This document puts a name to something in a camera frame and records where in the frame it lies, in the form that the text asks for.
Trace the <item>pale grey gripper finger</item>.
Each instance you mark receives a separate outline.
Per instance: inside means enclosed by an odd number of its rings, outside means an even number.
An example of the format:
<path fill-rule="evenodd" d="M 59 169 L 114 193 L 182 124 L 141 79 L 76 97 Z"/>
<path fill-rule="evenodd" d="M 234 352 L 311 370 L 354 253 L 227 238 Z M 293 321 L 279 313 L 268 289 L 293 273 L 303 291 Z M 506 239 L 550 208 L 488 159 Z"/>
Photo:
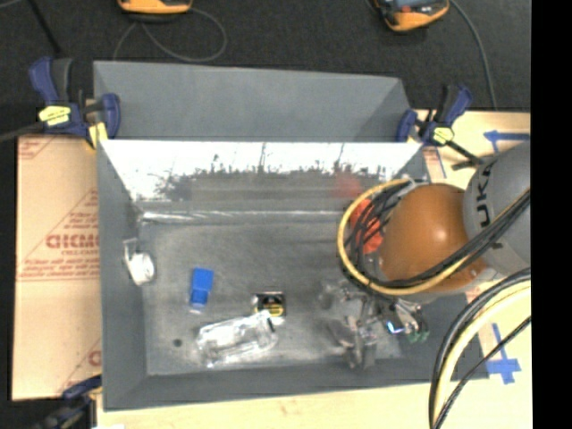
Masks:
<path fill-rule="evenodd" d="M 349 328 L 350 342 L 346 348 L 346 359 L 348 360 L 351 369 L 357 368 L 362 365 L 362 340 L 359 334 L 358 321 L 353 316 L 347 316 L 346 321 Z"/>
<path fill-rule="evenodd" d="M 362 367 L 369 368 L 374 365 L 378 338 L 371 327 L 366 327 L 362 332 Z"/>

